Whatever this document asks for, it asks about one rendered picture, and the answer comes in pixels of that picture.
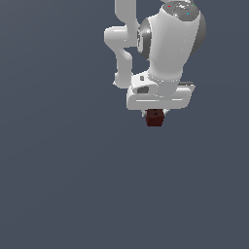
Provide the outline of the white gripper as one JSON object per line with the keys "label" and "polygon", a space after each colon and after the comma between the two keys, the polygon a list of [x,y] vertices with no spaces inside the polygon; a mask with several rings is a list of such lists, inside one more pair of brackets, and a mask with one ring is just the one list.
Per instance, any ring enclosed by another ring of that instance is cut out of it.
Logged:
{"label": "white gripper", "polygon": [[188,106],[196,85],[193,82],[180,82],[174,93],[160,93],[159,85],[149,79],[147,72],[131,77],[131,84],[126,94],[126,108],[141,110],[142,117],[147,117],[147,109],[163,109],[163,114],[171,109]]}

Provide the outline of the dark red cube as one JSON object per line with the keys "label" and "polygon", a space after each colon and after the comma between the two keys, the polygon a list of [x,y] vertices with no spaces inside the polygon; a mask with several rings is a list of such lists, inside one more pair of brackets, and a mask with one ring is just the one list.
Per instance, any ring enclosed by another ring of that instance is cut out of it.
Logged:
{"label": "dark red cube", "polygon": [[162,126],[164,113],[162,109],[148,109],[146,123],[147,126]]}

